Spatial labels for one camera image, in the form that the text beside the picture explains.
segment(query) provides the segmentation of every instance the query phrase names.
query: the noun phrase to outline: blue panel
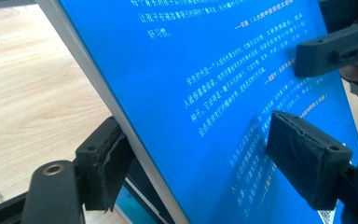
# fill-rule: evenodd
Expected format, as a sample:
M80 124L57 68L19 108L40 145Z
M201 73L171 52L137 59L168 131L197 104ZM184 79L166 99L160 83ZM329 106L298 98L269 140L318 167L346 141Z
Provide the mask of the blue panel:
M190 222L322 223L265 154L279 109L358 161L339 74L294 76L296 45L325 34L318 1L61 3Z

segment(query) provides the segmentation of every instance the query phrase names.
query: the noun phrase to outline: wooden table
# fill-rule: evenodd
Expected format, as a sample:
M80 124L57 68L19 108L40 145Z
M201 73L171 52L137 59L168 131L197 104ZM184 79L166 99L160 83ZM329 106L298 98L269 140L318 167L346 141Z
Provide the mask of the wooden table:
M26 191L40 165L72 160L110 115L38 5L0 8L0 202ZM125 223L117 212L87 221Z

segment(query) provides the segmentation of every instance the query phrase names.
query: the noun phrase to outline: wooden surface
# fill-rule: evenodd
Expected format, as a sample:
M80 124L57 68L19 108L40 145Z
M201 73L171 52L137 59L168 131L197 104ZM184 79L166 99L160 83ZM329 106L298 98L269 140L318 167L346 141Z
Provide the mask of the wooden surface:
M358 127L358 98L349 95ZM0 202L75 149L110 112L37 5L0 8ZM88 214L90 223L123 223Z

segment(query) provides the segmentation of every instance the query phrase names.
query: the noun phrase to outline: wooden floor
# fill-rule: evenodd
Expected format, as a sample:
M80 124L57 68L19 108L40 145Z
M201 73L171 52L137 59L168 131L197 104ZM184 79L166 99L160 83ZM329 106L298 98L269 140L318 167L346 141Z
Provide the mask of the wooden floor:
M0 202L26 191L40 165L72 160L110 115L38 5L0 8ZM116 212L87 219L125 223Z

